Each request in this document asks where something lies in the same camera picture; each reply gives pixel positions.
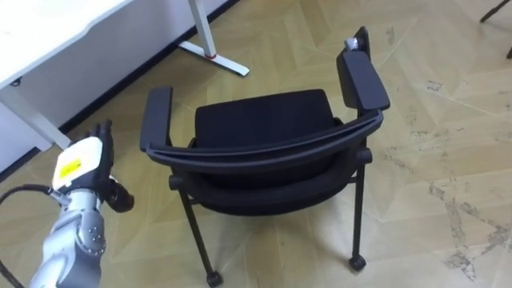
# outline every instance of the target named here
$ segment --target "black metal chair leg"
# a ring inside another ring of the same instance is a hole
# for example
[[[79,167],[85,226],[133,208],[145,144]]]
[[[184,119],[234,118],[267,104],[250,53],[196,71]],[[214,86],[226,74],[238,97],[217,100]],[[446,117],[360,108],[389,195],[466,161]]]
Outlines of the black metal chair leg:
[[[487,12],[482,17],[482,19],[480,19],[480,23],[484,23],[485,21],[487,21],[487,19],[489,19],[492,15],[496,14],[496,12],[503,8],[504,5],[506,5],[508,2],[510,2],[510,0],[503,0],[503,2],[499,3],[495,8],[489,10],[489,12]]]
[[[366,260],[359,253],[361,245],[362,196],[364,185],[365,166],[362,165],[358,169],[355,179],[354,240],[352,242],[352,258],[349,260],[350,267],[356,271],[361,271],[366,266]]]
[[[179,196],[183,202],[183,208],[185,208],[186,217],[189,220],[194,240],[198,246],[199,254],[201,255],[202,264],[206,271],[206,281],[210,287],[217,287],[222,284],[222,276],[219,272],[214,271],[211,267],[210,259],[208,258],[208,252],[206,252],[205,243],[202,240],[201,231],[199,231],[198,221],[195,218],[194,211],[192,210],[192,204],[189,196],[185,192],[179,191]]]

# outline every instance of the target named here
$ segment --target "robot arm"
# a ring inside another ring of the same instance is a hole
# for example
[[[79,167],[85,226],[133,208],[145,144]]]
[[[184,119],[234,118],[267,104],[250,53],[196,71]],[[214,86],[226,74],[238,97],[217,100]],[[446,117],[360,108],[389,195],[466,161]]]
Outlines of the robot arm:
[[[42,264],[30,288],[99,286],[100,260],[106,249],[102,204],[106,202],[118,213],[134,206],[134,197],[110,176],[114,159],[110,125],[110,121],[96,125],[58,156],[52,188],[46,194],[58,202],[61,211],[44,241]],[[10,282],[20,287],[18,281]]]
[[[96,288],[106,248],[101,201],[88,189],[59,195],[58,201],[61,213],[44,241],[30,288]]]

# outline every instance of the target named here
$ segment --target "chair armrest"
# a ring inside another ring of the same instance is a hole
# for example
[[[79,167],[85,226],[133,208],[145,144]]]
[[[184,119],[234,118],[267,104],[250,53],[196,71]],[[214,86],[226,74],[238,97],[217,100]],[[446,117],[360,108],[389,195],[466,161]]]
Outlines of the chair armrest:
[[[170,112],[173,88],[164,86],[149,92],[142,119],[139,146],[142,152],[151,144],[170,145]]]
[[[347,107],[362,113],[390,108],[386,89],[365,52],[344,50],[336,64]]]

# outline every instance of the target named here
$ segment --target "yellow sticker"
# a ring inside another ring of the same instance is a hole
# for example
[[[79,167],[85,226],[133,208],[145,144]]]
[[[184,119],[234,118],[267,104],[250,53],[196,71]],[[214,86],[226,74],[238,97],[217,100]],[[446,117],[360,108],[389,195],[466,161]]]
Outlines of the yellow sticker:
[[[75,159],[65,164],[64,167],[61,168],[60,179],[67,177],[69,174],[75,172],[76,170],[78,170],[78,168],[80,168],[81,165],[82,162],[80,161],[80,159]]]

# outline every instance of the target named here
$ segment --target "chair caster wheel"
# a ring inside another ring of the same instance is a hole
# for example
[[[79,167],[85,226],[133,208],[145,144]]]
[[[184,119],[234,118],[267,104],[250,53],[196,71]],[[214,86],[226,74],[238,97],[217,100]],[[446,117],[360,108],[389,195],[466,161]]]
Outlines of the chair caster wheel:
[[[222,276],[217,272],[212,272],[206,276],[206,282],[208,282],[208,286],[211,288],[215,288],[220,286],[223,282]]]
[[[366,260],[361,255],[359,255],[359,256],[352,257],[349,260],[349,264],[350,264],[350,267],[352,267],[352,269],[359,272],[362,270],[362,268],[364,268],[366,266]]]

